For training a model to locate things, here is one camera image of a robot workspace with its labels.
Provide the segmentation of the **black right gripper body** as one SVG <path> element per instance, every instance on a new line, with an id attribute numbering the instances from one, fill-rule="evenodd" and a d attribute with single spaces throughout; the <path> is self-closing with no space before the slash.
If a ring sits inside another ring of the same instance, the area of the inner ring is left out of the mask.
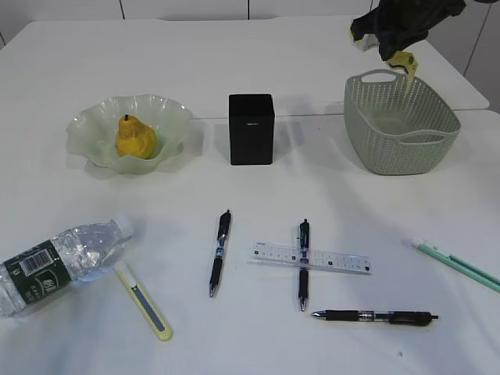
<path id="1" fill-rule="evenodd" d="M 458 16 L 466 8 L 465 1 L 381 1 L 380 18 L 388 23 L 439 23 Z"/>

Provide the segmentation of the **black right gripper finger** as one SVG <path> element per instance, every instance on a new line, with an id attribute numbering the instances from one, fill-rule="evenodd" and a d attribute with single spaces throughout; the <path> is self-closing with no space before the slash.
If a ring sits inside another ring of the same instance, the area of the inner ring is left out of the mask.
<path id="1" fill-rule="evenodd" d="M 396 52 L 422 41 L 428 35 L 428 28 L 423 27 L 397 27 L 390 24 L 377 24 L 378 52 L 383 61 L 387 62 Z"/>
<path id="2" fill-rule="evenodd" d="M 350 26 L 353 41 L 361 41 L 373 34 L 379 42 L 386 41 L 390 34 L 391 17 L 383 9 L 374 9 L 364 16 L 355 18 Z"/>

